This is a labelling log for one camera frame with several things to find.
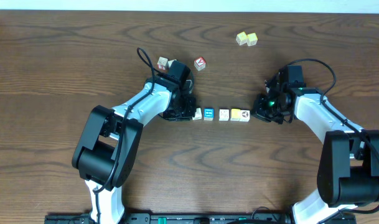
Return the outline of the white block letter B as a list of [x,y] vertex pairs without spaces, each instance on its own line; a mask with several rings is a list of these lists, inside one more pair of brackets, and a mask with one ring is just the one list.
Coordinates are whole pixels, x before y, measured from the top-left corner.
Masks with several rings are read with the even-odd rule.
[[192,117],[193,120],[199,120],[199,119],[202,119],[202,109],[201,108],[197,108],[195,110],[195,115]]

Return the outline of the blue top wooden block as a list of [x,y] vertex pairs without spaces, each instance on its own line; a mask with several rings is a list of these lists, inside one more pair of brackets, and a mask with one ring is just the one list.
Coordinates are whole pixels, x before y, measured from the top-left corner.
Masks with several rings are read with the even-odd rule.
[[204,120],[205,121],[213,121],[214,119],[214,109],[213,108],[205,108],[204,109]]

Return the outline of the brown circle wooden block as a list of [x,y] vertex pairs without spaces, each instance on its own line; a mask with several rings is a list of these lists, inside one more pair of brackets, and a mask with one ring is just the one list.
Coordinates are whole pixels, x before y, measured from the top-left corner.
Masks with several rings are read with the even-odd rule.
[[241,110],[240,111],[240,121],[249,122],[250,117],[251,117],[250,110]]

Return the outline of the white green wooden block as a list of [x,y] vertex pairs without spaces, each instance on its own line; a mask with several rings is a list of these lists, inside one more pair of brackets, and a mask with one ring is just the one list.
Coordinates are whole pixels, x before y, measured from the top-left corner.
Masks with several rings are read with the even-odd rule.
[[219,109],[219,121],[228,121],[230,119],[230,110]]

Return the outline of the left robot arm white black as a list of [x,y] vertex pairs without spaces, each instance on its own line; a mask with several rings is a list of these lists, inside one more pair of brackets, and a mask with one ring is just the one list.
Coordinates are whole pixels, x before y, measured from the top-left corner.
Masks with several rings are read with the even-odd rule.
[[93,223],[119,223],[124,217],[123,184],[130,174],[143,128],[154,117],[188,121],[195,114],[194,79],[168,77],[146,80],[127,102],[92,109],[72,157],[90,190]]

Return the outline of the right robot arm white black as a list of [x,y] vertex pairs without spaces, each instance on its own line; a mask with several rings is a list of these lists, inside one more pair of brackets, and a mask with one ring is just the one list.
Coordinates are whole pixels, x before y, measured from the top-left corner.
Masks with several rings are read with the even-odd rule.
[[318,88],[304,82],[265,83],[251,111],[264,122],[298,119],[323,143],[317,189],[291,209],[293,223],[327,223],[341,213],[379,211],[379,131],[347,120]]

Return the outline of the red letter A block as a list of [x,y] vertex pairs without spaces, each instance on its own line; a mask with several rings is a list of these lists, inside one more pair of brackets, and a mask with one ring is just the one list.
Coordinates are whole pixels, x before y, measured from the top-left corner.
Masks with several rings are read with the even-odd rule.
[[206,67],[206,61],[204,60],[203,57],[199,57],[194,60],[194,66],[198,71],[203,70]]

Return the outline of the white letter wooden block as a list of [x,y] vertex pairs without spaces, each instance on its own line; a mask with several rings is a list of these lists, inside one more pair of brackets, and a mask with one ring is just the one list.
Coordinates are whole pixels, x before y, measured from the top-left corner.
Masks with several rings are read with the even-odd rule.
[[169,60],[169,61],[167,62],[167,67],[168,67],[168,68],[171,68],[173,62],[175,62],[175,61],[176,61],[176,59],[174,59],[174,60]]

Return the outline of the white red wooden block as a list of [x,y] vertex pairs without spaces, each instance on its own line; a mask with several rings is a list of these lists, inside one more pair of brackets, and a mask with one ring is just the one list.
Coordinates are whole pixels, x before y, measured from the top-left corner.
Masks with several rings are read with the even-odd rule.
[[166,70],[168,68],[168,58],[165,57],[159,57],[159,60],[157,61],[157,67],[160,70]]

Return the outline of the pale yellow far block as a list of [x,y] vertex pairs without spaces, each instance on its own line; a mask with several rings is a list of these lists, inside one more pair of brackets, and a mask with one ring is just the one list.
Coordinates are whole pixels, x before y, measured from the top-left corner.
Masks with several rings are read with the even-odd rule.
[[240,32],[239,34],[236,35],[236,42],[238,45],[243,45],[247,43],[248,41],[248,36],[245,32]]

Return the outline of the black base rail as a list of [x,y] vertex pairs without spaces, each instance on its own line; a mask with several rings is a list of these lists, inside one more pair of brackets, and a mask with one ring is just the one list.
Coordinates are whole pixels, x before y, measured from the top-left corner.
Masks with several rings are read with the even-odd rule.
[[[274,213],[265,207],[256,209],[250,214],[152,214],[126,213],[119,221],[121,224],[191,224],[191,223],[231,223],[240,220],[256,220],[258,223],[293,223],[288,213]],[[95,223],[88,213],[81,215],[47,215],[45,224],[90,224]]]

